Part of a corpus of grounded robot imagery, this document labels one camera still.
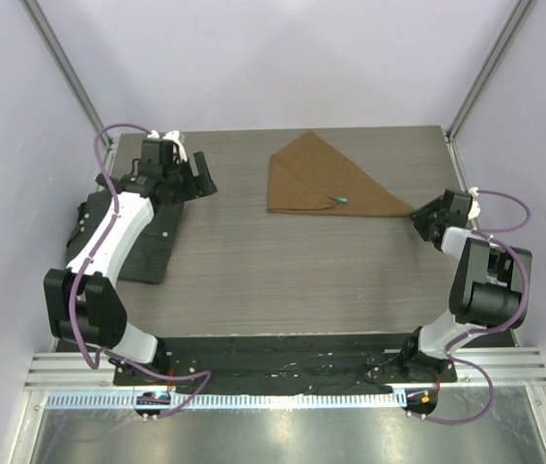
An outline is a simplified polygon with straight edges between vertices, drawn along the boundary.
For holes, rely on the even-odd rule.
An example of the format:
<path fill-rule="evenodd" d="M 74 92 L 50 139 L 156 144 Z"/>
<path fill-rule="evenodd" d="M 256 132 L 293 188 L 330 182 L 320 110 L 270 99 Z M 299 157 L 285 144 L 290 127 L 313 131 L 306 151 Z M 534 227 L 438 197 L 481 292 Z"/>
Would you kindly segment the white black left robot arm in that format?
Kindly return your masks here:
<path fill-rule="evenodd" d="M 82 222 L 69 238 L 65 269 L 43 279 L 49 327 L 58 339 L 136 363 L 136 375 L 156 386 L 170 369 L 165 344 L 129 322 L 116 284 L 161 283 L 186 202 L 217 187 L 204 154 L 189 156 L 177 130 L 152 131 L 130 173 L 99 174 L 96 182 L 101 190 L 78 209 Z"/>

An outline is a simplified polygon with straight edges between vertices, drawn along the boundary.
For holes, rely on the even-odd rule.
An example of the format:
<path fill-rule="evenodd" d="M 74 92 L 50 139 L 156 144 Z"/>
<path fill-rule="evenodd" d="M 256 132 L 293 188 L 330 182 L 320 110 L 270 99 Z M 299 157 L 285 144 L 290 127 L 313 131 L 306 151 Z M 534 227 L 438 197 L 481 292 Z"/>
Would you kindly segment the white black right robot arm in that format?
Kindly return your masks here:
<path fill-rule="evenodd" d="M 479 196 L 513 201 L 525 212 L 512 226 L 482 229 L 472 226 L 480 214 Z M 497 239 L 526 226 L 529 206 L 519 198 L 493 190 L 447 189 L 412 211 L 410 219 L 421 239 L 457 260 L 447 309 L 429 325 L 417 328 L 399 353 L 397 364 L 405 378 L 424 380 L 448 369 L 452 355 L 473 339 L 519 327 L 530 297 L 532 253 Z"/>

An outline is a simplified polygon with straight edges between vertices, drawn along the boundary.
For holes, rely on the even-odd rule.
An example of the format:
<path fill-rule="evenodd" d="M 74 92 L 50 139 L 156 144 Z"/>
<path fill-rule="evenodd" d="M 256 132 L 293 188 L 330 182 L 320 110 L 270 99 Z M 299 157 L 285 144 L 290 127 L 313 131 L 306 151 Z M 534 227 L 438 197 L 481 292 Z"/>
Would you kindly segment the brown cloth napkin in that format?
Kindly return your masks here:
<path fill-rule="evenodd" d="M 336 203 L 333 196 L 349 201 Z M 406 218 L 412 209 L 312 130 L 270 157 L 270 213 Z"/>

